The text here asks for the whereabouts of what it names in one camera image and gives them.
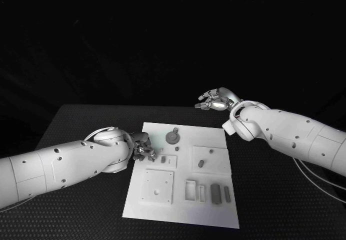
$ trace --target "white cable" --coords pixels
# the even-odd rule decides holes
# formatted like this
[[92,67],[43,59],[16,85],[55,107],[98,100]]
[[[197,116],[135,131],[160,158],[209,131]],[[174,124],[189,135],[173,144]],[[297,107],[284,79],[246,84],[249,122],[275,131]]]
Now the white cable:
[[304,174],[304,177],[306,177],[307,180],[311,182],[311,184],[313,184],[332,198],[334,198],[336,200],[339,200],[340,202],[343,202],[343,203],[346,204],[346,201],[343,201],[340,198],[337,198],[336,196],[333,196],[330,193],[327,193],[327,192],[317,186],[317,184],[313,182],[313,180],[308,178],[308,176],[307,176],[306,173],[303,172],[301,167],[300,167],[300,165],[298,165],[294,157],[293,157],[293,161],[294,161],[294,163],[295,163],[295,165],[297,165],[297,167],[298,167],[298,170],[300,170],[301,173]]
[[114,126],[110,126],[110,127],[105,127],[105,128],[101,128],[98,129],[97,131],[94,131],[88,137],[84,139],[84,141],[86,141],[95,134],[98,134],[99,132],[102,132],[104,130],[112,130],[114,129]]
[[35,197],[36,197],[36,196],[27,198],[20,204],[17,204],[16,206],[13,206],[13,207],[1,210],[0,213],[3,213],[3,212],[6,212],[6,211],[9,211],[10,209],[16,208],[17,206],[20,206],[20,205],[24,204],[26,202],[29,202]]
[[346,190],[346,188],[343,186],[339,186],[337,184],[332,183],[329,180],[326,180],[324,178],[321,178],[307,167],[307,165],[303,163],[303,161],[298,159],[300,163],[303,164],[304,168],[307,169],[307,171],[326,183],[332,184],[333,186],[336,186],[337,188]]

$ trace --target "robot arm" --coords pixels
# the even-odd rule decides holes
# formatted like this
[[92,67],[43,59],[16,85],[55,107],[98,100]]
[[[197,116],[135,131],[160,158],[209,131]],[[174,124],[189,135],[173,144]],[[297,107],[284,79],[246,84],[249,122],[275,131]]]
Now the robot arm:
[[78,140],[1,158],[0,209],[79,183],[101,172],[120,172],[127,168],[133,150],[143,158],[146,155],[156,159],[148,134],[128,134],[112,128],[95,135],[94,142]]
[[270,109],[257,101],[244,101],[226,89],[208,91],[196,108],[229,110],[222,125],[226,133],[238,133],[251,141],[261,138],[272,149],[346,176],[346,132],[319,121],[280,109]]

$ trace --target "textured table surface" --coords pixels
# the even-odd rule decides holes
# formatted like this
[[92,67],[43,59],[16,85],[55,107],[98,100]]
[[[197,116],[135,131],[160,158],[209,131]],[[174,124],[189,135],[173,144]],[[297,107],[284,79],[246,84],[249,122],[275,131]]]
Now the textured table surface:
[[[65,105],[36,149],[84,140],[110,126],[128,133],[140,132],[144,122],[221,128],[228,117],[228,111],[193,107]],[[346,210],[306,180],[293,159],[262,139],[246,142],[236,134],[226,136],[226,147],[239,229],[122,218],[131,160],[127,170],[102,173],[0,213],[0,239],[346,239]]]

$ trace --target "dark background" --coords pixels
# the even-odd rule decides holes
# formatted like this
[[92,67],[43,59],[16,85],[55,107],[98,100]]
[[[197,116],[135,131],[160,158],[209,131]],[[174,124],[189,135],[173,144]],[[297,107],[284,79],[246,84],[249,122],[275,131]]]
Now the dark background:
[[[131,7],[1,16],[0,157],[35,149],[63,104],[193,107],[219,87],[346,131],[339,7],[200,5],[177,1],[121,17]],[[3,13],[14,7],[1,1]]]

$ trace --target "robotic hand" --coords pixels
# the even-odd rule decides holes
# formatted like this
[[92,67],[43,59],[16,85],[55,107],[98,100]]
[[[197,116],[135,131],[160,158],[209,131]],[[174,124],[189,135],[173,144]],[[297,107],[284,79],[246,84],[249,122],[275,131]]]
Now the robotic hand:
[[264,139],[272,149],[346,176],[346,133],[311,118],[280,109],[270,109],[257,101],[244,101],[221,87],[205,92],[195,105],[202,110],[229,110],[222,125],[226,133],[238,133],[251,141]]
[[146,156],[151,162],[156,160],[148,134],[107,127],[91,133],[84,141],[1,158],[0,209],[79,183],[101,172],[120,172],[127,168],[133,152],[134,160],[143,161]]

